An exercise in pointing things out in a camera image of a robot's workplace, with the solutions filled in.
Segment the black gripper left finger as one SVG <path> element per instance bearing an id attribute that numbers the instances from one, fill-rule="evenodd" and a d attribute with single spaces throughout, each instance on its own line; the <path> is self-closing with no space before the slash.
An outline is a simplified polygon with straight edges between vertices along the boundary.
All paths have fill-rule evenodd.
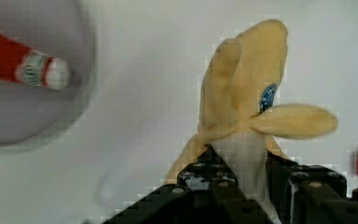
<path id="1" fill-rule="evenodd" d="M 201 154 L 175 184 L 155 189 L 103 224 L 273 224 L 247 199 L 227 164 L 213 150 Z"/>

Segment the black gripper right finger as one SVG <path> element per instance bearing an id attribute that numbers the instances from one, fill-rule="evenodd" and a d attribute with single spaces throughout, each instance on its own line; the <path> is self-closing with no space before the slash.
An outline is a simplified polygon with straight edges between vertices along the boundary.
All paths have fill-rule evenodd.
<path id="1" fill-rule="evenodd" d="M 268 190 L 282 224 L 358 224 L 358 188 L 344 175 L 268 154 Z"/>

